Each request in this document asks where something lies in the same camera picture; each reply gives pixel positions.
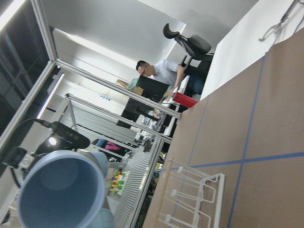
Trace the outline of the light blue plastic cup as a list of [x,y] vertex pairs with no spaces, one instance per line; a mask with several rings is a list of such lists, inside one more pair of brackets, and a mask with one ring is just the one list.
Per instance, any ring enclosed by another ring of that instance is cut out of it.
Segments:
[[25,228],[86,228],[105,199],[101,169],[73,151],[54,151],[22,183],[17,213]]

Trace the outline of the red box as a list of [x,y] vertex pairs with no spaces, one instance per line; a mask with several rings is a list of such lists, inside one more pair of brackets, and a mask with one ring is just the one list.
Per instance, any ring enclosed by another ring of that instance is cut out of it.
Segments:
[[174,95],[173,95],[173,101],[179,103],[180,105],[183,105],[187,108],[190,108],[190,107],[193,107],[196,103],[198,103],[197,100],[189,97],[189,96],[186,96],[185,94],[182,94],[182,93],[179,93],[179,92],[176,92]]

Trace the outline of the black computer monitor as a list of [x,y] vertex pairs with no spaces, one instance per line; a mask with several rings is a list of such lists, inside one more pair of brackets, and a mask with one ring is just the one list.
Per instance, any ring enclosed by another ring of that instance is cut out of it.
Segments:
[[159,102],[169,87],[168,84],[145,76],[139,77],[136,86],[143,89],[143,97],[148,98],[154,102]]

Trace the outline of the man in light shirt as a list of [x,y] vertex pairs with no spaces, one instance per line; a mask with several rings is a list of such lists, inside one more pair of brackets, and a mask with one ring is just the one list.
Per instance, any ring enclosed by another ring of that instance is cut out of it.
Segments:
[[140,60],[137,62],[136,71],[145,77],[152,77],[154,80],[168,84],[172,89],[168,96],[172,96],[174,90],[179,87],[185,77],[184,68],[171,60],[162,60],[155,65]]

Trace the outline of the black office chair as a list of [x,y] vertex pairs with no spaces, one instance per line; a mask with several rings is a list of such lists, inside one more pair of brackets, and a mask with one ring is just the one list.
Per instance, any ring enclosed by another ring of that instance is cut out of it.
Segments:
[[[181,62],[181,66],[185,68],[185,72],[197,71],[203,74],[207,74],[214,56],[214,53],[210,53],[211,45],[202,37],[198,35],[192,35],[189,38],[184,37],[178,31],[171,31],[169,23],[163,28],[163,34],[168,39],[174,39],[181,47],[188,53],[189,60],[185,63],[185,56]],[[192,60],[200,61],[198,67],[191,66]]]

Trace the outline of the tray of coloured blocks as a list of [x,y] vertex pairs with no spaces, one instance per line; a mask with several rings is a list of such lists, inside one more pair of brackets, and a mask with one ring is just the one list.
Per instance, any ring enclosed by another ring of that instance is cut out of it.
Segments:
[[130,171],[116,171],[114,173],[114,176],[109,181],[110,183],[109,192],[121,196],[126,187],[130,173],[131,173]]

